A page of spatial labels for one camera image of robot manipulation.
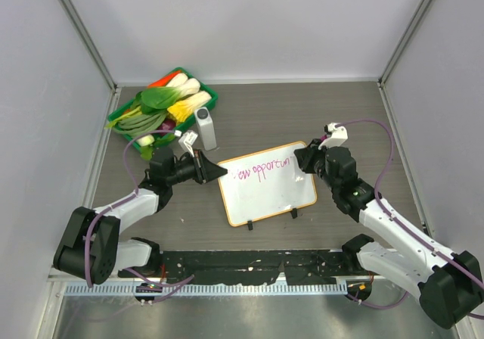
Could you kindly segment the yellow framed whiteboard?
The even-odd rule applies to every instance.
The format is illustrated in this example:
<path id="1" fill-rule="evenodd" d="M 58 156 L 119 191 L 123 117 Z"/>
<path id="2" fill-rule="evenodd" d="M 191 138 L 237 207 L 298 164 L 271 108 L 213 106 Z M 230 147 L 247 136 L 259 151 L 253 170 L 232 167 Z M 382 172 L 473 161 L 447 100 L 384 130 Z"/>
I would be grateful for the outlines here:
<path id="1" fill-rule="evenodd" d="M 302 172 L 294 155 L 304 142 L 292 142 L 219 162 L 228 173 L 219 178 L 227 220 L 238 227 L 317 202 L 312 175 Z"/>

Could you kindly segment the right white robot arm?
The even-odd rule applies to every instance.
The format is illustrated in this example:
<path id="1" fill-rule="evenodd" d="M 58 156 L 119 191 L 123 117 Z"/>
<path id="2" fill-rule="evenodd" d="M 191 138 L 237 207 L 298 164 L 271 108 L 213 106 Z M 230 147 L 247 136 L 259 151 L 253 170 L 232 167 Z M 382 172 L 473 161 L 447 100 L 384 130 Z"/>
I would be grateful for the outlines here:
<path id="1" fill-rule="evenodd" d="M 294 151 L 299 168 L 322 179 L 337 208 L 377 233 L 393 249 L 359 235 L 341 256 L 346 272 L 363 270 L 390 280 L 420 304 L 438 326 L 449 329 L 483 303 L 479 261 L 467 251 L 455 253 L 396 212 L 383 196 L 358 176 L 348 148 L 326 147 L 318 139 Z"/>

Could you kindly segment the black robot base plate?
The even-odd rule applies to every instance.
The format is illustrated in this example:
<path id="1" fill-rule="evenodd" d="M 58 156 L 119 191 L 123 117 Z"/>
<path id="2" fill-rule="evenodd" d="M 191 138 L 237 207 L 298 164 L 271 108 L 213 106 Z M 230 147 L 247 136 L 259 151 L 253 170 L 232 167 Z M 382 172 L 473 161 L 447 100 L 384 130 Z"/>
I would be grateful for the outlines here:
<path id="1" fill-rule="evenodd" d="M 330 250 L 164 251 L 148 267 L 135 271 L 168 283 L 192 275 L 193 285 L 273 285 L 281 274 L 289 285 L 320 285 L 371 274 L 344 252 Z"/>

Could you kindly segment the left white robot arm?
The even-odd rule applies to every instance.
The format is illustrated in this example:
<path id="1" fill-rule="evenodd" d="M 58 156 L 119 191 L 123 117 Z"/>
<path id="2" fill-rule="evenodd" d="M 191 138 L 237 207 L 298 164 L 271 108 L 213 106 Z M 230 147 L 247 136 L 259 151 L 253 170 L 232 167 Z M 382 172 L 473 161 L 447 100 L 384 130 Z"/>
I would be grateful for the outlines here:
<path id="1" fill-rule="evenodd" d="M 188 180 L 203 185 L 227 173 L 201 150 L 176 157 L 171 148 L 156 149 L 132 193 L 104 207 L 78 207 L 72 212 L 54 254 L 54 268 L 85 280 L 89 287 L 104 283 L 113 272 L 131 268 L 146 278 L 154 277 L 161 267 L 159 245 L 143 238 L 121 242 L 120 234 L 161 211 L 174 185 Z"/>

